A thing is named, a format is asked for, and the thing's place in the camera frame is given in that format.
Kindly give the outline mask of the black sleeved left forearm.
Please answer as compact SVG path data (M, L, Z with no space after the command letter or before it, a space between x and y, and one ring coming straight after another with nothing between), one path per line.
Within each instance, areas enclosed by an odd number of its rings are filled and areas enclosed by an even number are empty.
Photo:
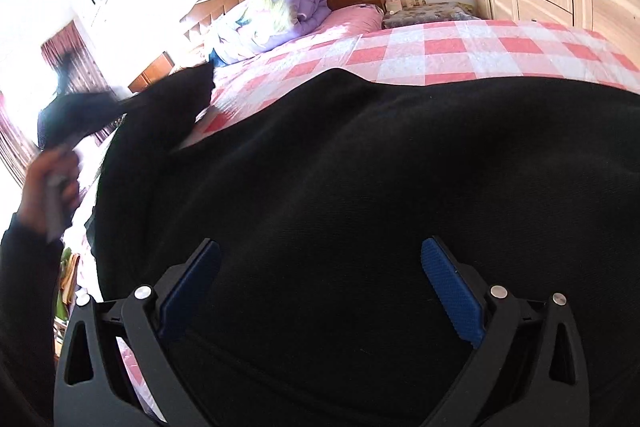
M61 242L13 218L1 242L1 424L53 424Z

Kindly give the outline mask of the person's left hand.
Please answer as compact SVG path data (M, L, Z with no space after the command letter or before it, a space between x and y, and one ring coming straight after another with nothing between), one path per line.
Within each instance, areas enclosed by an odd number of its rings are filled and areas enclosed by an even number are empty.
M17 220L29 230L49 237L54 230L53 204L66 215L80 203L79 157L67 146L41 152L29 165Z

